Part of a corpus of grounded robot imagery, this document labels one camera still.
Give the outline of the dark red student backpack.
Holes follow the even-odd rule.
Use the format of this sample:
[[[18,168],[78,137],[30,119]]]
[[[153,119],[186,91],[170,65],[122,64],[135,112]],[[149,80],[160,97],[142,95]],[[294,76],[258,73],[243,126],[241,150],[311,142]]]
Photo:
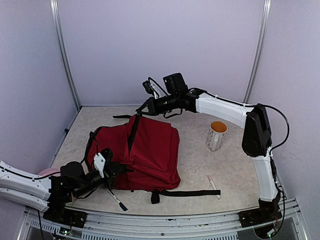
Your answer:
[[[133,115],[127,123],[100,126],[89,134],[84,162],[94,169],[94,156],[110,149],[112,163],[126,166],[127,172],[115,179],[114,188],[125,191],[151,192],[151,203],[160,196],[199,197],[220,195],[220,190],[177,191],[181,178],[178,173],[180,137],[170,123]]]

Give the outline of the pink capped pen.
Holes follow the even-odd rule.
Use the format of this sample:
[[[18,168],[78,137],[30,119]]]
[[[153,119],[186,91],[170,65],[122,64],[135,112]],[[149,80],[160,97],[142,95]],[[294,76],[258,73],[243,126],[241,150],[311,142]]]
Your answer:
[[[216,185],[215,185],[212,177],[211,177],[210,175],[208,175],[207,178],[208,178],[208,180],[209,180],[209,183],[210,183],[212,189],[213,189],[213,190],[217,190]],[[221,199],[221,196],[218,194],[218,195],[216,195],[216,198],[217,198],[218,200],[220,200],[220,199]]]

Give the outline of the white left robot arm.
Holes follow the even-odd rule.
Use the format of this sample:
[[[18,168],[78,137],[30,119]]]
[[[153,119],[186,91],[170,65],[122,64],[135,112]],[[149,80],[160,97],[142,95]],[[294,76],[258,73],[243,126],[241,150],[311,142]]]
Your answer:
[[[96,167],[85,173],[80,162],[72,161],[57,172],[40,176],[1,161],[0,193],[10,200],[51,214],[63,223],[70,218],[70,211],[65,207],[67,203],[73,199],[86,199],[100,187],[111,193],[118,176],[128,171],[123,164],[105,160],[100,160]]]

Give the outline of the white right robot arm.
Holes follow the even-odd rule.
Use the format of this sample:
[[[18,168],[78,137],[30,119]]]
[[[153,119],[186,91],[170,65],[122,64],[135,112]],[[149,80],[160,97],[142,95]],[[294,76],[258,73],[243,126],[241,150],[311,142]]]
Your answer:
[[[207,114],[244,130],[242,149],[250,156],[259,185],[259,200],[264,203],[256,210],[256,218],[266,222],[275,212],[271,202],[280,199],[280,191],[276,186],[276,167],[272,159],[272,133],[266,111],[262,104],[248,105],[213,95],[196,87],[189,88],[181,73],[173,73],[163,78],[165,88],[149,77],[142,83],[150,94],[137,113],[147,116],[163,115],[175,109],[193,113]]]

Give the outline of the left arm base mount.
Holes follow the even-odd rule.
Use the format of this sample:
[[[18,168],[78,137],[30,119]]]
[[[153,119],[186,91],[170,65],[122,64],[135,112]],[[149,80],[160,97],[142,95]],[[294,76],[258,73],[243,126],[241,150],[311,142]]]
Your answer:
[[[62,225],[84,228],[88,214],[84,211],[72,210],[64,206],[49,207],[43,218]]]

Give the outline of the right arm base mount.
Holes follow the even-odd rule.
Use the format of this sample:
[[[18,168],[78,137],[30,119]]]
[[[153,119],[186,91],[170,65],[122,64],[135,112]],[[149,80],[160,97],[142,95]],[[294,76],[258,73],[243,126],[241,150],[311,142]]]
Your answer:
[[[283,215],[279,207],[280,199],[281,193],[278,192],[276,197],[272,201],[264,201],[259,199],[258,208],[240,211],[238,216],[241,227],[251,227],[282,218]]]

